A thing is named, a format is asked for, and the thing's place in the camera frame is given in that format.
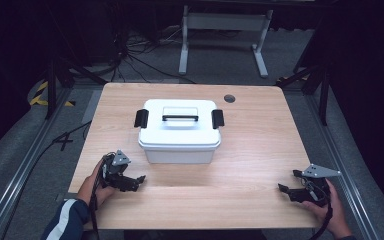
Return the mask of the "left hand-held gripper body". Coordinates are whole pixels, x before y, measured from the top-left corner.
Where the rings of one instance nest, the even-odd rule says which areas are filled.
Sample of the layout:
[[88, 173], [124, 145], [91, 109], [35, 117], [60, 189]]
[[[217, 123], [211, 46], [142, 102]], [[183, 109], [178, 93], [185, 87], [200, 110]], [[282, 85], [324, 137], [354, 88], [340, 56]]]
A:
[[124, 175], [130, 159], [118, 149], [116, 152], [110, 152], [103, 156], [99, 182], [103, 188], [108, 186], [119, 189], [127, 184], [138, 184], [137, 178], [130, 178]]

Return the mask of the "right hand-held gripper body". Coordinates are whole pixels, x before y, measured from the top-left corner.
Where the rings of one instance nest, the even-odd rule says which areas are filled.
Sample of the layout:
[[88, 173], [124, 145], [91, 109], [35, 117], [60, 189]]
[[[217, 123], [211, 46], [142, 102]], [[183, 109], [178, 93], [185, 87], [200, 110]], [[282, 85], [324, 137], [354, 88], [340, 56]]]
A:
[[311, 164], [303, 172], [303, 177], [299, 178], [303, 186], [302, 189], [291, 189], [290, 200], [302, 203], [309, 201], [319, 207], [327, 205], [330, 201], [330, 190], [326, 182], [329, 177], [339, 177], [341, 172], [319, 165]]

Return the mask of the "white plastic storage box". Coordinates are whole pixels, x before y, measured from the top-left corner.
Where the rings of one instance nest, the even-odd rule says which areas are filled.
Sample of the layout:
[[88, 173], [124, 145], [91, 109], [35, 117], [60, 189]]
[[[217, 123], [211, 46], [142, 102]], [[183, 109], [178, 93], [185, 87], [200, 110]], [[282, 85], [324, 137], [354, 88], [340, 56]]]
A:
[[217, 145], [142, 146], [148, 162], [153, 164], [209, 164], [217, 148]]

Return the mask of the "black lid latch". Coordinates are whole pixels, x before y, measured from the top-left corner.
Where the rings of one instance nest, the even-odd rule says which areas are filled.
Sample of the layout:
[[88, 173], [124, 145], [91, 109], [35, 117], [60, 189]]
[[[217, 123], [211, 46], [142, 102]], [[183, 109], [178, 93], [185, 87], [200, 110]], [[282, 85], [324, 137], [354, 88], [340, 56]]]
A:
[[146, 128], [148, 124], [149, 111], [147, 109], [140, 109], [136, 112], [134, 127]]
[[224, 121], [224, 114], [221, 109], [214, 109], [211, 112], [212, 115], [212, 128], [218, 129], [219, 127], [222, 127], [225, 125]]

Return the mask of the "white box lid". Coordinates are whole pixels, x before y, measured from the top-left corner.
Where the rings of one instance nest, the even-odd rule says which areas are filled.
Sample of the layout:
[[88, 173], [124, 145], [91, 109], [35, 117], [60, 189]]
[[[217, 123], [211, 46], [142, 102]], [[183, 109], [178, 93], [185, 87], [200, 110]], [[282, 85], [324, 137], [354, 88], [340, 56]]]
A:
[[[149, 99], [142, 109], [149, 111], [146, 128], [139, 129], [140, 146], [172, 145], [219, 145], [220, 127], [212, 128], [214, 109], [219, 109], [211, 100]], [[162, 121], [163, 115], [197, 115], [198, 121]]]

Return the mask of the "black lid handle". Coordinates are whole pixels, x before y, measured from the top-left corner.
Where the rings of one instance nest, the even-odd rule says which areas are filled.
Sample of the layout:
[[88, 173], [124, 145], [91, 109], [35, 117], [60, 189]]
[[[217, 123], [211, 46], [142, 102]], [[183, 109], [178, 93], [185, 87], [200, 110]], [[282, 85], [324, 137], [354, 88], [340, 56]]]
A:
[[198, 121], [197, 115], [163, 115], [162, 121]]

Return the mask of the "person's left hand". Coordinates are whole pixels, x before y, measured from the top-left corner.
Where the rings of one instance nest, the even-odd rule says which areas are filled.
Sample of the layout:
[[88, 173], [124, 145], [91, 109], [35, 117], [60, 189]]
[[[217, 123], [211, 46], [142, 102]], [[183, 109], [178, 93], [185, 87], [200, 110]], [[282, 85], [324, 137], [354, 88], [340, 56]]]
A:
[[98, 172], [101, 169], [102, 161], [99, 161], [92, 173], [85, 178], [83, 181], [76, 198], [84, 201], [87, 205], [90, 205], [90, 200], [92, 194], [96, 194], [96, 204], [97, 206], [101, 206], [109, 197], [111, 197], [115, 193], [115, 189], [113, 187], [102, 188], [101, 186], [96, 187], [95, 181], [97, 180]]

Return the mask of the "person's right hand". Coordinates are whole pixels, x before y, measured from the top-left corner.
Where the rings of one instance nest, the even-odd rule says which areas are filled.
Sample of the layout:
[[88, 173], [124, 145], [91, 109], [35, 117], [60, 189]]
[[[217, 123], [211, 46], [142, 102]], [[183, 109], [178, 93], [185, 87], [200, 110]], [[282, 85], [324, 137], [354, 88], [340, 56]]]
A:
[[[327, 225], [327, 230], [332, 234], [334, 240], [345, 240], [347, 237], [351, 237], [353, 233], [347, 224], [345, 211], [335, 186], [329, 180], [326, 180], [326, 182], [330, 190], [332, 208], [332, 218]], [[308, 201], [303, 201], [301, 205], [313, 213], [320, 223], [324, 221], [328, 212], [327, 206], [319, 207]]]

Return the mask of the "black tripod stand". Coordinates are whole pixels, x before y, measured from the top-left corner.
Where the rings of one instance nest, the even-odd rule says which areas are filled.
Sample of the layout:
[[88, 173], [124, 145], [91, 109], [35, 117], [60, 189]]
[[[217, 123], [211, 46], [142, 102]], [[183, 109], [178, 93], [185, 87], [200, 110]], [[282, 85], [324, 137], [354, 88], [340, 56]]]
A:
[[64, 89], [71, 89], [74, 86], [75, 80], [73, 74], [70, 72], [71, 69], [74, 69], [80, 75], [83, 75], [98, 85], [104, 86], [106, 81], [80, 65], [80, 61], [72, 51], [70, 42], [61, 29], [51, 6], [48, 3], [44, 3], [44, 9], [47, 15], [47, 20], [44, 22], [48, 24], [48, 27], [43, 26], [41, 31], [45, 36], [50, 55], [46, 77], [49, 85], [46, 119], [50, 119], [60, 106], [60, 104], [57, 103], [56, 83], [59, 82]]
[[275, 85], [281, 89], [286, 86], [307, 78], [301, 87], [304, 95], [313, 95], [317, 89], [320, 89], [318, 117], [323, 126], [327, 125], [327, 101], [329, 92], [329, 66], [331, 65], [331, 48], [329, 43], [327, 22], [321, 20], [304, 48], [298, 63], [294, 68], [294, 74], [289, 77], [279, 78]]

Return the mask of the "grey metal floor rail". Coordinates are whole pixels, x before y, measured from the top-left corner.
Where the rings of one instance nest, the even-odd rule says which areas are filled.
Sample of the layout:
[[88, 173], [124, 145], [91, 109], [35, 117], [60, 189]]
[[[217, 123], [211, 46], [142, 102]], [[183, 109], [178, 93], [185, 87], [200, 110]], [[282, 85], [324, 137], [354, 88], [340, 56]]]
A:
[[10, 226], [36, 163], [52, 143], [51, 128], [71, 92], [62, 89], [57, 94], [56, 109], [49, 118], [45, 108], [33, 106], [0, 142], [0, 240]]
[[384, 194], [369, 172], [341, 110], [335, 108], [324, 126], [318, 117], [316, 99], [305, 96], [303, 101], [309, 123], [302, 135], [310, 161], [342, 172], [333, 182], [358, 238], [384, 240]]

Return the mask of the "white metal desk frame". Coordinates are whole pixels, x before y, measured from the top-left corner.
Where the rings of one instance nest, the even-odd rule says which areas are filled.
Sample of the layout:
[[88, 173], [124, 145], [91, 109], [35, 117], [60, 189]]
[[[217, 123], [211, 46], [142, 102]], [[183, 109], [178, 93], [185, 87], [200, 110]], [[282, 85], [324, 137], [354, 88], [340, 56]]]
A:
[[269, 31], [273, 11], [268, 10], [262, 15], [223, 14], [223, 13], [194, 13], [189, 7], [183, 7], [182, 17], [182, 47], [178, 73], [185, 75], [188, 64], [188, 31], [189, 30], [230, 30], [230, 31], [255, 31], [260, 33], [257, 43], [251, 46], [254, 59], [262, 78], [268, 77], [268, 70], [262, 54], [262, 48]]

